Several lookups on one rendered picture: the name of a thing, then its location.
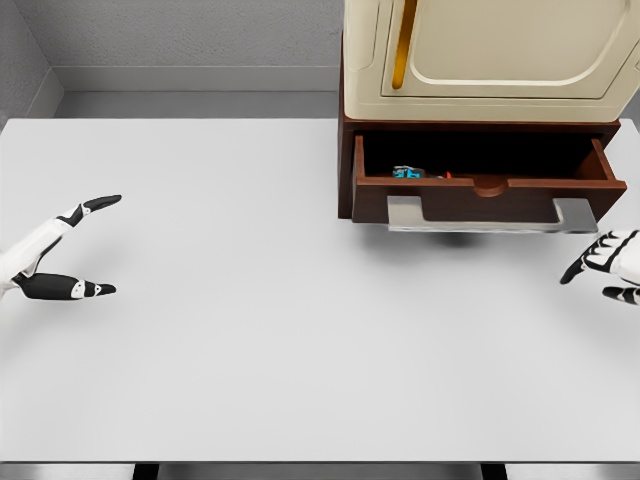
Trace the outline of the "cream cabinet door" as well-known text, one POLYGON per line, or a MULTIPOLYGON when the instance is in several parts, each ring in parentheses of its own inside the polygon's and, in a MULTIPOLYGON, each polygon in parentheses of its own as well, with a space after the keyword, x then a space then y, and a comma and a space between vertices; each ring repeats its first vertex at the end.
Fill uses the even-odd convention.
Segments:
POLYGON ((402 10, 395 1, 386 96, 601 99, 640 42, 640 0, 418 0, 394 90, 402 10))

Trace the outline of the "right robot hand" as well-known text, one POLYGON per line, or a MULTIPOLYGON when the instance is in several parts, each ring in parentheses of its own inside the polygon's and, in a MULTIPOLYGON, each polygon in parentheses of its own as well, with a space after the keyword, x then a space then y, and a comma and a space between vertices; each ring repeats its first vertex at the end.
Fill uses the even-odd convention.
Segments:
POLYGON ((602 294, 640 306, 640 229, 612 230, 600 236, 567 268, 560 284, 568 284, 585 270, 614 275, 631 284, 605 287, 602 294))

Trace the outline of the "cream cabinet with brown base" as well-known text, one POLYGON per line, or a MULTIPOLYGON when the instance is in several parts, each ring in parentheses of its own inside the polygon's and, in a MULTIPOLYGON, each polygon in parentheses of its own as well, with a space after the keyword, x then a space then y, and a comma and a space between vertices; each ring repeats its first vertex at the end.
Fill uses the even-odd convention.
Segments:
POLYGON ((605 156, 640 89, 640 0, 345 0, 338 214, 387 223, 602 218, 605 156))

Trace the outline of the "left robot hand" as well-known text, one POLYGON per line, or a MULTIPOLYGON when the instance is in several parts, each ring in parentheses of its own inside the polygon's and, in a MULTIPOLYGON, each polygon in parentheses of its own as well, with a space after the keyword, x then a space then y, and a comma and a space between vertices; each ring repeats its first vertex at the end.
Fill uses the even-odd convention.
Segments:
POLYGON ((61 274, 38 273, 37 270, 44 256, 85 217, 121 199, 122 196, 117 194, 79 203, 64 214, 45 221, 0 254, 0 301, 12 289, 20 289, 30 299, 50 301, 75 301, 114 294, 117 289, 111 284, 94 283, 61 274))

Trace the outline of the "brown wooden drawer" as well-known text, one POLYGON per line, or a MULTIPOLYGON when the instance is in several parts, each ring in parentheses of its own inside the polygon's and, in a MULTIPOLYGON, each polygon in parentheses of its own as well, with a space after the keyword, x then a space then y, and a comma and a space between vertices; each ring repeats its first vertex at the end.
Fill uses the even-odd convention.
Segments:
POLYGON ((351 217, 388 223, 388 196, 417 196, 428 221, 551 222, 554 198, 586 199, 601 219, 624 194, 591 135, 365 132, 355 139, 351 217), (450 179, 400 179, 394 166, 448 171, 450 179))

